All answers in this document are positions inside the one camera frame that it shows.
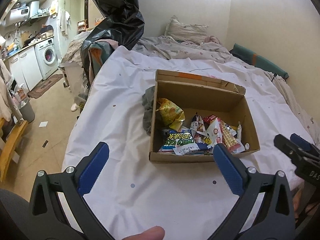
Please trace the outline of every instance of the blue gripper pad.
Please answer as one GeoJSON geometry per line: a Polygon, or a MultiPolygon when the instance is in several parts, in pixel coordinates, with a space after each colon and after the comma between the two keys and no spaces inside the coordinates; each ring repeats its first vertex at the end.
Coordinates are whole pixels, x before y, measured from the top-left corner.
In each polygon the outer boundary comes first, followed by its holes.
{"type": "Polygon", "coordinates": [[[295,133],[290,136],[290,141],[298,145],[305,152],[309,152],[311,150],[310,143],[295,133]]]}
{"type": "Polygon", "coordinates": [[[109,146],[100,142],[89,156],[84,157],[79,162],[76,169],[82,172],[75,175],[75,180],[78,184],[78,193],[81,196],[90,193],[108,159],[109,146]]]}
{"type": "Polygon", "coordinates": [[[223,144],[217,144],[214,147],[213,158],[232,193],[241,196],[247,181],[246,167],[241,160],[233,157],[223,144]]]}

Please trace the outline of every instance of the washing machine door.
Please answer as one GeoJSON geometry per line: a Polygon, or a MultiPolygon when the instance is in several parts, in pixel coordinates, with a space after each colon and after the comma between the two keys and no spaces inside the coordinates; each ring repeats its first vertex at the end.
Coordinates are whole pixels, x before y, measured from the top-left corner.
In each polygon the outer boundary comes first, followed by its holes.
{"type": "Polygon", "coordinates": [[[47,65],[51,65],[55,62],[56,56],[55,56],[53,47],[48,46],[44,49],[43,60],[47,65]]]}

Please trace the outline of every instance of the kitchen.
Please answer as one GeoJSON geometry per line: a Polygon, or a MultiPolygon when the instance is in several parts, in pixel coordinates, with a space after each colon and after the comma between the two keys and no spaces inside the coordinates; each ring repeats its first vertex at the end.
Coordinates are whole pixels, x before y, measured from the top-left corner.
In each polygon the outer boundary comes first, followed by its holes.
{"type": "Polygon", "coordinates": [[[25,92],[58,70],[84,19],[84,0],[13,0],[0,19],[2,59],[25,92]]]}

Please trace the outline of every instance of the cardboard box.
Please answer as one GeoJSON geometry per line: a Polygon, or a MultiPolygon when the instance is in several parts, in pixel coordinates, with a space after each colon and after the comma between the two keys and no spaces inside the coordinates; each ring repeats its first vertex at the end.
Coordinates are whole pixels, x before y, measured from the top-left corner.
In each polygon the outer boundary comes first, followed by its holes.
{"type": "Polygon", "coordinates": [[[242,143],[244,145],[249,143],[250,148],[243,153],[236,154],[236,157],[241,158],[260,150],[256,128],[244,95],[244,87],[221,79],[157,70],[149,160],[163,163],[214,161],[212,156],[177,156],[158,152],[164,139],[161,134],[163,123],[156,118],[157,98],[167,98],[182,108],[186,117],[183,125],[188,128],[196,112],[203,117],[214,114],[233,126],[238,126],[240,121],[242,143]]]}

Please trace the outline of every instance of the black plastic bag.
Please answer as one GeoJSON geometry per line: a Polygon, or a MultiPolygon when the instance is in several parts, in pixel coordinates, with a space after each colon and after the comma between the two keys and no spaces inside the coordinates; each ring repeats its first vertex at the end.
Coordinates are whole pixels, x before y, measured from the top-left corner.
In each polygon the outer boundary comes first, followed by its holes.
{"type": "Polygon", "coordinates": [[[138,0],[94,1],[106,18],[92,30],[81,47],[81,60],[88,81],[90,64],[88,50],[93,42],[112,39],[118,41],[119,46],[123,45],[131,50],[143,35],[144,30],[144,20],[139,11],[138,0]]]}

